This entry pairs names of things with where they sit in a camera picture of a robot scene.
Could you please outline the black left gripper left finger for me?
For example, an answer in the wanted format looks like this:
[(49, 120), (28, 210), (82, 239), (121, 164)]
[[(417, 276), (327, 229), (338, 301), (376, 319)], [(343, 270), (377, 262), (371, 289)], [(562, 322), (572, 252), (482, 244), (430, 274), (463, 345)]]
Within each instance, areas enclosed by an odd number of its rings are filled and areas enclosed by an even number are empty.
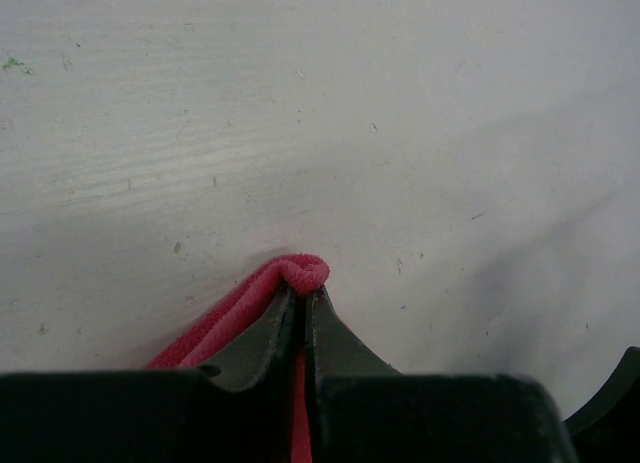
[(295, 294), (193, 368), (1, 377), (5, 462), (287, 462)]

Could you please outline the red microfiber towel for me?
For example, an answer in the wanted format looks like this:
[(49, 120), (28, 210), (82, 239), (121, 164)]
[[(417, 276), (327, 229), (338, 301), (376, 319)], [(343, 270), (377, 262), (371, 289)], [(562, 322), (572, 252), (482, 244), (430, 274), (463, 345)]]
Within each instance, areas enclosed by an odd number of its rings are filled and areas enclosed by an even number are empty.
[(255, 323), (282, 284), (288, 284), (299, 296), (306, 297), (320, 289), (329, 274), (328, 264), (312, 254), (286, 254), (267, 261), (146, 367), (194, 367), (204, 362)]

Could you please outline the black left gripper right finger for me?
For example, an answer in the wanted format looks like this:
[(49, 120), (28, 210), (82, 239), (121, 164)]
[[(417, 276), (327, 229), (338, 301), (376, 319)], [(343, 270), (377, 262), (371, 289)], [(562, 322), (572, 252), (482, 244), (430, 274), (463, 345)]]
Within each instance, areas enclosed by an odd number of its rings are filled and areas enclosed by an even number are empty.
[(575, 462), (558, 411), (536, 381), (504, 374), (404, 375), (337, 316), (306, 301), (305, 356), (316, 462)]

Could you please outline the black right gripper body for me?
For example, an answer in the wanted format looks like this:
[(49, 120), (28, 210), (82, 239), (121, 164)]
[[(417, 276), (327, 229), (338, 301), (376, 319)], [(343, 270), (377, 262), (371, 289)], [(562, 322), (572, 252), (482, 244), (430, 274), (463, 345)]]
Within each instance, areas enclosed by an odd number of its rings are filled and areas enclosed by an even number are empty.
[(580, 462), (640, 462), (638, 347), (625, 351), (604, 385), (565, 425)]

